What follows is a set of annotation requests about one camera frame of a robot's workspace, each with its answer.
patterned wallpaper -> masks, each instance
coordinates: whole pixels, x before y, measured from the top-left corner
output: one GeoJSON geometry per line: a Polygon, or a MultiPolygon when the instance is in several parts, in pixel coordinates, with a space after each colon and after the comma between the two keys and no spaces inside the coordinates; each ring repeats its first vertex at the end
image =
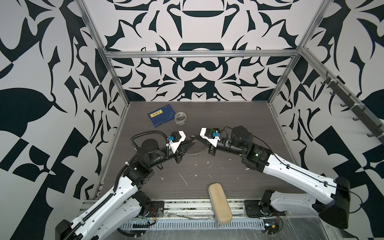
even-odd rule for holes
{"type": "MultiPolygon", "coordinates": [[[[108,51],[295,49],[320,0],[86,0],[108,51]]],[[[268,100],[288,57],[114,59],[130,101],[268,100]]]]}
{"type": "MultiPolygon", "coordinates": [[[[335,0],[308,44],[309,50],[384,119],[383,19],[381,0],[335,0]]],[[[289,146],[301,166],[351,183],[345,239],[384,237],[384,146],[301,58],[273,103],[289,146]]]]}
{"type": "Polygon", "coordinates": [[[92,197],[124,103],[72,0],[0,3],[1,239],[54,239],[92,197]]]}
{"type": "Polygon", "coordinates": [[[296,48],[320,0],[86,0],[109,51],[296,48]]]}
{"type": "Polygon", "coordinates": [[[134,58],[112,64],[131,101],[268,100],[289,57],[134,58]]]}

black cable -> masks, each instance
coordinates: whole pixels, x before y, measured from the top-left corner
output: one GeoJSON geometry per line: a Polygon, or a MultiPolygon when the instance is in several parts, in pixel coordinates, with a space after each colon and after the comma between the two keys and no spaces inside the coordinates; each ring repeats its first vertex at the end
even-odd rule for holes
{"type": "Polygon", "coordinates": [[[233,128],[231,128],[231,127],[225,126],[225,127],[223,128],[223,130],[220,131],[220,133],[222,133],[223,131],[225,131],[226,128],[233,129],[233,128]]]}
{"type": "MultiPolygon", "coordinates": [[[[135,159],[135,157],[137,156],[137,153],[129,160],[129,164],[135,159]]],[[[125,169],[127,169],[128,165],[124,165],[124,167],[122,167],[122,169],[119,171],[117,177],[116,177],[116,180],[115,180],[115,185],[113,187],[113,192],[116,192],[117,188],[118,188],[118,185],[119,185],[119,180],[120,180],[120,177],[121,177],[121,174],[124,172],[125,169]]],[[[113,193],[110,193],[101,203],[99,203],[94,209],[92,209],[83,219],[82,219],[82,222],[85,222],[86,220],[88,220],[97,210],[99,210],[106,202],[108,202],[109,199],[111,199],[111,197],[113,197],[114,194],[113,193]]],[[[82,223],[79,222],[78,224],[75,225],[75,227],[73,227],[73,229],[65,236],[65,238],[63,240],[68,240],[76,230],[78,230],[79,227],[81,227],[82,223]]]]}
{"type": "Polygon", "coordinates": [[[357,195],[357,194],[354,193],[354,192],[351,192],[350,190],[346,190],[346,189],[341,188],[341,187],[337,187],[337,186],[329,185],[327,182],[320,181],[320,180],[318,180],[318,179],[312,177],[311,175],[308,175],[308,174],[306,174],[306,173],[304,173],[304,172],[302,172],[302,171],[300,171],[300,170],[298,170],[298,169],[295,169],[295,168],[293,168],[293,167],[291,167],[291,166],[288,166],[288,164],[283,163],[283,162],[280,160],[280,158],[279,158],[278,156],[276,156],[276,154],[272,151],[272,149],[268,146],[268,144],[267,144],[266,142],[264,142],[264,141],[261,140],[260,138],[256,137],[255,135],[254,135],[254,137],[257,138],[257,139],[259,139],[260,141],[262,141],[262,142],[268,147],[268,149],[272,152],[272,154],[277,158],[277,160],[279,160],[279,162],[280,162],[281,164],[283,164],[284,166],[286,166],[286,167],[288,167],[288,168],[290,168],[290,169],[293,169],[293,170],[295,170],[295,171],[297,171],[297,172],[299,172],[299,173],[301,173],[301,174],[304,174],[304,175],[306,175],[306,176],[308,176],[308,177],[310,177],[310,178],[312,178],[312,179],[314,179],[314,180],[316,180],[316,181],[319,181],[319,182],[322,183],[322,184],[325,184],[325,185],[327,185],[327,186],[334,187],[334,188],[336,188],[336,189],[341,189],[341,190],[344,190],[344,191],[348,191],[348,192],[350,192],[350,193],[356,195],[356,196],[360,199],[361,204],[360,204],[360,207],[359,207],[356,211],[350,212],[350,214],[355,213],[355,212],[357,212],[358,210],[361,209],[361,206],[362,206],[362,204],[363,204],[363,201],[362,201],[362,199],[361,199],[361,197],[360,197],[359,195],[357,195]]]}
{"type": "Polygon", "coordinates": [[[283,229],[284,223],[283,223],[282,218],[279,215],[277,215],[277,217],[280,218],[280,220],[281,220],[281,228],[279,228],[279,230],[277,231],[277,233],[278,233],[283,229]]]}
{"type": "MultiPolygon", "coordinates": [[[[139,225],[139,224],[132,224],[132,227],[134,228],[135,226],[136,227],[139,227],[139,228],[145,228],[145,227],[150,227],[152,225],[155,225],[156,224],[156,220],[154,220],[153,223],[150,223],[150,224],[147,224],[147,225],[139,225]]],[[[136,234],[136,233],[127,233],[126,231],[123,231],[121,230],[121,228],[118,228],[117,231],[121,234],[123,234],[124,236],[127,236],[127,237],[141,237],[142,235],[141,234],[136,234]]]]}
{"type": "Polygon", "coordinates": [[[141,234],[127,233],[127,232],[121,230],[120,228],[118,228],[117,231],[118,231],[119,233],[123,234],[124,236],[127,236],[127,237],[135,237],[135,236],[136,236],[136,237],[141,237],[141,236],[142,236],[141,234]]]}
{"type": "Polygon", "coordinates": [[[131,144],[133,145],[133,147],[135,148],[135,150],[138,150],[139,149],[139,146],[135,143],[135,139],[138,138],[138,137],[142,137],[142,136],[145,136],[145,135],[149,135],[149,134],[160,134],[161,136],[163,136],[166,140],[166,146],[167,146],[167,151],[166,151],[166,159],[168,158],[169,156],[169,147],[168,147],[168,144],[169,144],[169,140],[168,140],[168,137],[167,135],[165,135],[163,132],[161,131],[157,131],[157,130],[152,130],[152,131],[147,131],[147,132],[142,132],[142,133],[138,133],[136,135],[134,135],[133,137],[131,137],[130,139],[130,142],[131,144]]]}
{"type": "Polygon", "coordinates": [[[156,224],[156,220],[154,220],[153,223],[150,223],[150,224],[147,224],[147,225],[140,225],[140,224],[132,224],[132,227],[135,228],[145,228],[145,227],[150,227],[152,225],[155,225],[156,224]]]}

dark wooden table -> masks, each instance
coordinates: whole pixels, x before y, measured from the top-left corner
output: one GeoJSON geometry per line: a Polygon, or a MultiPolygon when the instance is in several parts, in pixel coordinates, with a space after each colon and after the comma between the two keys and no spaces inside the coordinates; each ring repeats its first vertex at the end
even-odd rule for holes
{"type": "MultiPolygon", "coordinates": [[[[190,135],[199,135],[202,127],[223,129],[225,126],[243,125],[249,132],[263,139],[274,152],[291,161],[265,102],[172,102],[170,104],[175,112],[183,111],[187,114],[187,123],[180,126],[172,120],[154,128],[147,113],[166,104],[168,103],[131,103],[104,181],[103,194],[113,186],[124,162],[131,159],[135,153],[129,139],[137,133],[154,129],[166,135],[183,130],[189,139],[190,135]]],[[[156,139],[160,148],[165,145],[164,138],[158,134],[140,137],[135,142],[141,146],[141,143],[148,138],[156,139]]],[[[257,139],[254,139],[254,143],[263,146],[257,139]]],[[[302,193],[298,188],[276,177],[246,170],[247,167],[241,163],[239,156],[217,151],[216,156],[213,157],[199,142],[195,143],[190,150],[190,153],[194,152],[201,152],[201,154],[185,155],[180,164],[169,160],[163,164],[163,170],[155,167],[155,175],[141,190],[150,198],[209,198],[208,186],[218,182],[228,198],[261,197],[267,189],[285,193],[302,193]]]]}

packing tape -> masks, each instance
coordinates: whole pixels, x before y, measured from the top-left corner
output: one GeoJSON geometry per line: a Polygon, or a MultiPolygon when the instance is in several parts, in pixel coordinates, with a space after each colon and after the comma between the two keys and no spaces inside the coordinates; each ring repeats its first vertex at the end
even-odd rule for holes
{"type": "Polygon", "coordinates": [[[175,122],[178,125],[184,125],[184,123],[187,122],[187,115],[185,114],[185,112],[177,112],[175,114],[175,122]]]}

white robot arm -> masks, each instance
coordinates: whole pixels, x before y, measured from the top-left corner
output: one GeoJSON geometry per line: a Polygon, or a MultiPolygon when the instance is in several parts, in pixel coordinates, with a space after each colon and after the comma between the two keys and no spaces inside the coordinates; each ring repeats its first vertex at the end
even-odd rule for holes
{"type": "Polygon", "coordinates": [[[173,132],[170,137],[160,131],[148,131],[133,136],[131,143],[137,153],[120,170],[115,185],[86,212],[71,222],[61,221],[55,228],[56,240],[103,240],[125,221],[136,216],[145,218],[151,199],[139,189],[154,175],[152,167],[162,169],[161,164],[172,158],[180,163],[183,155],[195,144],[193,140],[185,141],[183,131],[173,132]],[[159,149],[155,139],[145,140],[141,147],[134,142],[135,138],[153,133],[166,139],[165,147],[159,149]]]}
{"type": "Polygon", "coordinates": [[[239,155],[242,163],[250,169],[280,178],[306,192],[284,194],[267,190],[258,206],[250,210],[252,217],[283,211],[315,213],[332,226],[348,228],[351,200],[348,180],[317,175],[286,161],[271,149],[254,144],[253,134],[243,126],[233,128],[230,136],[223,137],[221,132],[204,127],[199,136],[191,138],[205,144],[213,156],[217,149],[239,155]]]}
{"type": "MultiPolygon", "coordinates": [[[[183,131],[173,132],[170,137],[159,131],[133,136],[131,143],[137,153],[121,169],[114,187],[72,222],[60,222],[55,228],[55,239],[103,240],[125,221],[136,216],[144,217],[151,199],[139,189],[153,176],[152,167],[162,169],[161,164],[171,158],[180,163],[194,141],[205,144],[209,148],[208,153],[213,156],[217,149],[241,156],[242,163],[250,169],[280,178],[306,192],[285,194],[266,190],[257,205],[246,209],[248,216],[266,217],[283,211],[315,213],[332,226],[348,227],[351,198],[346,179],[323,177],[286,161],[270,149],[254,144],[253,135],[243,126],[233,128],[230,137],[222,137],[221,132],[219,129],[202,128],[200,135],[191,136],[189,141],[185,141],[183,131]],[[134,142],[135,138],[153,133],[166,139],[164,148],[159,149],[154,139],[145,140],[141,147],[134,142]]],[[[154,223],[148,222],[144,227],[154,223]]]]}

